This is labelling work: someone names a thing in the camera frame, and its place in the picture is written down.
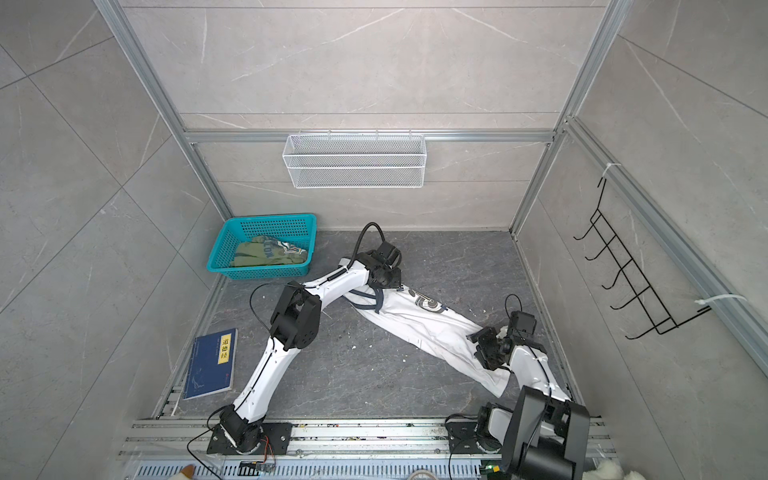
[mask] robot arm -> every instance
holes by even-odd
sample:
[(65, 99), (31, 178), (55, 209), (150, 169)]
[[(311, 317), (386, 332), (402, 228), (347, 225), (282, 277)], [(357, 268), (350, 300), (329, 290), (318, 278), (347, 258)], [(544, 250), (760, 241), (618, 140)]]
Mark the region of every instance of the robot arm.
[[(507, 368), (521, 391), (515, 410), (488, 404), (478, 414), (478, 439), (500, 445), (502, 470), (520, 478), (578, 480), (584, 469), (589, 412), (572, 402), (549, 369), (544, 347), (531, 340), (536, 320), (513, 312), (505, 335), (483, 329), (471, 336), (486, 369)], [(544, 437), (542, 431), (554, 435)]]
[(367, 283), (368, 270), (362, 263), (354, 262), (349, 269), (342, 266), (317, 280), (284, 288), (272, 315), (264, 354), (233, 402), (237, 416), (250, 424), (266, 415), (272, 394), (288, 366), (317, 335), (319, 313), (344, 293)]
[[(363, 234), (376, 226), (382, 237), (377, 250), (357, 253)], [(311, 282), (289, 282), (270, 317), (270, 338), (258, 366), (231, 405), (219, 415), (219, 429), (240, 454), (255, 450), (262, 438), (261, 423), (272, 395), (288, 366), (317, 336), (320, 312), (350, 290), (400, 287), (401, 253), (384, 240), (381, 229), (369, 223), (355, 246), (352, 260), (343, 260), (333, 272)]]

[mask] black mounting plate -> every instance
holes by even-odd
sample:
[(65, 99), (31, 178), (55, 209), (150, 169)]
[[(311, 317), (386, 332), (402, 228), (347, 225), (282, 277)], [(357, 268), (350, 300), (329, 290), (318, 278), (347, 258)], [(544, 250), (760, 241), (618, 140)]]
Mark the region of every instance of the black mounting plate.
[(446, 424), (448, 430), (448, 445), (454, 455), (465, 453), (485, 453), (475, 439), (477, 422), (472, 420), (455, 420)]
[[(264, 431), (264, 435), (269, 437), (270, 446), (272, 449), (267, 452), (268, 455), (285, 455), (288, 453), (288, 444), (290, 443), (290, 432), (293, 428), (293, 423), (272, 423), (264, 422), (261, 424), (261, 428)], [(256, 447), (256, 450), (251, 455), (264, 455), (264, 447), (266, 443), (262, 442)], [(207, 454), (220, 453), (221, 455), (239, 455), (234, 447), (229, 443), (227, 437), (224, 436), (224, 432), (219, 425), (216, 425), (213, 430), (213, 435), (208, 442)]]

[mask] wall-mounted wire basket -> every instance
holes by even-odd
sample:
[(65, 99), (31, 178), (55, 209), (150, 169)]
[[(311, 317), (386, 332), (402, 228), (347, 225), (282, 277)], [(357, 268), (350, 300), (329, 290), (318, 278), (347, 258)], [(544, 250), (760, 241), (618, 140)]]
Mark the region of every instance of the wall-mounted wire basket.
[(417, 134), (294, 134), (283, 160), (296, 188), (421, 187), (427, 147)]

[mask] white cable tie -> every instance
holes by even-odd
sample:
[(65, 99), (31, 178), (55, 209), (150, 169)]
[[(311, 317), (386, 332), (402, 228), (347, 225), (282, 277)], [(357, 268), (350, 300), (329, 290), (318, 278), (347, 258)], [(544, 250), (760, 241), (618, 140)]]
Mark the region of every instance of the white cable tie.
[(746, 297), (745, 296), (736, 295), (735, 293), (724, 293), (722, 295), (711, 296), (710, 298), (706, 298), (706, 299), (703, 299), (703, 300), (694, 300), (694, 302), (698, 303), (699, 305), (707, 305), (709, 302), (713, 302), (715, 300), (720, 300), (720, 299), (723, 299), (723, 298), (737, 298), (739, 300), (746, 301)]
[(605, 166), (605, 170), (603, 170), (603, 174), (601, 176), (605, 178), (605, 174), (608, 173), (608, 169), (614, 165), (618, 165), (619, 167), (621, 166), (621, 164), (612, 164), (611, 162), (608, 162), (608, 165)]

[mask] white fluffy object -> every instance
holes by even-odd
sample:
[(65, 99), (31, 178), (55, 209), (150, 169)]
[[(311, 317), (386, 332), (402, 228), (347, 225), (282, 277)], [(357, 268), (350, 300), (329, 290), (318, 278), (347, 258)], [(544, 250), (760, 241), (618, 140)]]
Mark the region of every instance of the white fluffy object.
[(630, 472), (624, 476), (624, 470), (613, 460), (602, 460), (597, 469), (584, 472), (581, 480), (645, 480), (645, 477), (637, 472)]

